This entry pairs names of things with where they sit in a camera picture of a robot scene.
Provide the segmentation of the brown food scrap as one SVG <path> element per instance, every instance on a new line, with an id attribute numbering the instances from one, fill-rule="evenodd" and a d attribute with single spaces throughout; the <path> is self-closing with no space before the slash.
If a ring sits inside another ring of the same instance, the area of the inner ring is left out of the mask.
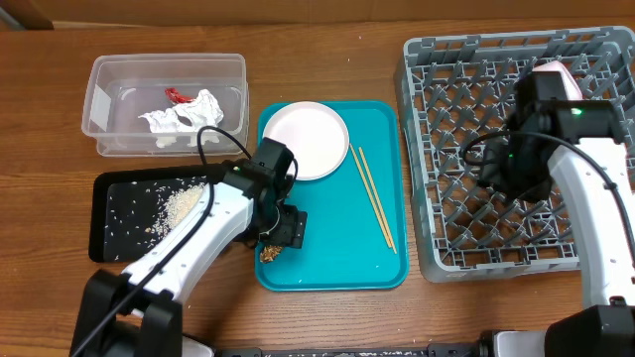
<path id="1" fill-rule="evenodd" d="M 259 261 L 263 264 L 272 263 L 278 258 L 283 250 L 284 248 L 282 246 L 267 245 L 261 250 Z"/>

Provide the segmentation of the pink bowl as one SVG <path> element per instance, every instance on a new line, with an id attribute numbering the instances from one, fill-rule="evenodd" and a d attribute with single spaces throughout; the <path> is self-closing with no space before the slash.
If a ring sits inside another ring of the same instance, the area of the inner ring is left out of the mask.
<path id="1" fill-rule="evenodd" d="M 535 66 L 533 72 L 558 72 L 562 77 L 566 96 L 569 101 L 582 100 L 582 93 L 569 70 L 557 60 Z"/>

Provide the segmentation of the wooden chopstick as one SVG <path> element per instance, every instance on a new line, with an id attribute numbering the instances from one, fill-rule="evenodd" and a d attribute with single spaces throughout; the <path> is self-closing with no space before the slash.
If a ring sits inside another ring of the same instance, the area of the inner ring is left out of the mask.
<path id="1" fill-rule="evenodd" d="M 381 217 L 384 220 L 384 225 L 385 225 L 386 230 L 388 232 L 388 236 L 389 236 L 389 238 L 391 240 L 391 243 L 392 243 L 394 249 L 396 250 L 396 254 L 397 254 L 397 248 L 396 248 L 396 245 L 394 243 L 394 239 L 393 239 L 390 227 L 389 227 L 388 219 L 387 219 L 385 210 L 383 208 L 383 204 L 382 204 L 382 201 L 381 201 L 377 186 L 375 184 L 375 180 L 374 180 L 373 174 L 372 174 L 372 172 L 370 170 L 369 164 L 367 162 L 367 159 L 366 159 L 366 156 L 365 156 L 365 153 L 364 153 L 362 147 L 358 148 L 358 154 L 359 154 L 360 159 L 361 159 L 361 166 L 366 171 L 366 176 L 367 176 L 367 180 L 369 182 L 369 186 L 371 187 L 371 192 L 374 194 L 374 197 L 375 197 L 375 200 L 376 200 L 376 204 L 377 204 L 378 209 L 380 211 Z"/>
<path id="2" fill-rule="evenodd" d="M 376 200 L 375 200 L 374 194 L 371 192 L 371 187 L 369 186 L 369 182 L 367 180 L 366 171 L 365 171 L 365 169 L 362 168 L 361 163 L 359 161 L 359 158 L 357 156 L 357 152 L 355 151 L 355 149 L 352 146 L 352 144 L 349 143 L 348 145 L 349 145 L 350 152 L 352 153 L 353 160 L 354 160 L 354 162 L 356 164 L 357 170 L 359 172 L 359 175 L 361 177 L 362 183 L 364 185 L 364 188 L 366 190 L 367 196 L 368 196 L 369 201 L 371 203 L 371 206 L 373 208 L 373 212 L 375 214 L 376 220 L 377 220 L 377 222 L 378 222 L 378 224 L 380 226 L 382 235 L 383 235 L 383 237 L 385 239 L 385 242 L 386 242 L 388 248 L 391 249 L 396 254 L 396 250 L 394 249 L 394 247 L 393 247 L 393 245 L 391 243 L 391 240 L 390 240 L 390 238 L 388 236 L 388 232 L 387 232 L 386 227 L 384 225 L 384 220 L 382 219 L 380 211 L 379 211 L 378 206 L 376 204 Z"/>

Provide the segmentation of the white round plate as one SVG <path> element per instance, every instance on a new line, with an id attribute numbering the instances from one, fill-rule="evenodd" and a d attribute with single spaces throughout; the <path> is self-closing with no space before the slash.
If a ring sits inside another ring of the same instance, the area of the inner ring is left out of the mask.
<path id="1" fill-rule="evenodd" d="M 265 124 L 263 136 L 286 145 L 299 164 L 298 180 L 327 177 L 343 163 L 350 144 L 342 117 L 325 104 L 284 105 Z"/>

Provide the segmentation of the white napkin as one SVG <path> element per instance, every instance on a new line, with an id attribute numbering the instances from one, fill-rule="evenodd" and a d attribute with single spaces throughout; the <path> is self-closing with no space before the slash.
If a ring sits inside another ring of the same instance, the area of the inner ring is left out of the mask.
<path id="1" fill-rule="evenodd" d="M 216 127 L 223 120 L 224 112 L 217 99 L 207 89 L 202 89 L 197 97 L 193 97 L 191 103 L 173 104 L 165 110 L 144 113 L 140 118 L 147 121 L 151 133 L 161 134 L 156 140 L 156 145 L 160 149 L 165 149 L 175 144 L 178 139 L 166 137 L 166 134 L 196 133 L 204 126 Z"/>

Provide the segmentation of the red snack wrapper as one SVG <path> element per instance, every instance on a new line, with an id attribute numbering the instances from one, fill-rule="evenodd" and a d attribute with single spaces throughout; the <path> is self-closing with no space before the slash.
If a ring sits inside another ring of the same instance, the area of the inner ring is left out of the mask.
<path id="1" fill-rule="evenodd" d="M 193 102 L 192 97 L 180 94 L 174 87 L 166 88 L 165 94 L 173 104 L 183 104 L 183 103 Z"/>

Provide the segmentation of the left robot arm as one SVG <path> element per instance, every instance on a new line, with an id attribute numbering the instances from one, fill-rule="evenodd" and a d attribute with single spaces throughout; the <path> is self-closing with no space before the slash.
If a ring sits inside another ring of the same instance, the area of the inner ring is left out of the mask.
<path id="1" fill-rule="evenodd" d="M 284 144 L 265 138 L 248 159 L 206 167 L 197 202 L 159 245 L 119 275 L 99 270 L 88 280 L 71 355 L 213 355 L 184 335 L 183 304 L 237 238 L 302 247 L 308 216 L 285 201 L 296 163 Z"/>

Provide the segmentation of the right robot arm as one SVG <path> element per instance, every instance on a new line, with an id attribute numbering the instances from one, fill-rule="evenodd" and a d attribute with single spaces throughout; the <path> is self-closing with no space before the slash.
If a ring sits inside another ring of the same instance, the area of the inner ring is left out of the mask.
<path id="1" fill-rule="evenodd" d="M 584 100 L 560 71 L 515 85 L 503 130 L 480 137 L 478 183 L 513 201 L 562 196 L 582 277 L 582 311 L 544 331 L 498 331 L 492 356 L 631 356 L 634 353 L 634 195 L 625 134 L 613 105 Z"/>

